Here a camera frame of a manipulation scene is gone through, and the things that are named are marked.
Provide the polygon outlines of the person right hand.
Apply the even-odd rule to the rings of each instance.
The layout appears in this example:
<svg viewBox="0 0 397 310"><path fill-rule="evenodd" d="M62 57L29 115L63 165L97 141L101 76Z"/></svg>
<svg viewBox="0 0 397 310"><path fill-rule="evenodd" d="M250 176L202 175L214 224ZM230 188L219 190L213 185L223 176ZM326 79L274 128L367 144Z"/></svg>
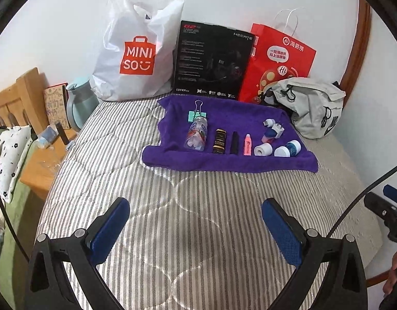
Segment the person right hand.
<svg viewBox="0 0 397 310"><path fill-rule="evenodd" d="M388 278L383 286L383 292L385 297L391 294L391 292L393 291L393 287L397 282L396 269L397 269L397 252L394 254L392 258L392 266L388 272Z"/></svg>

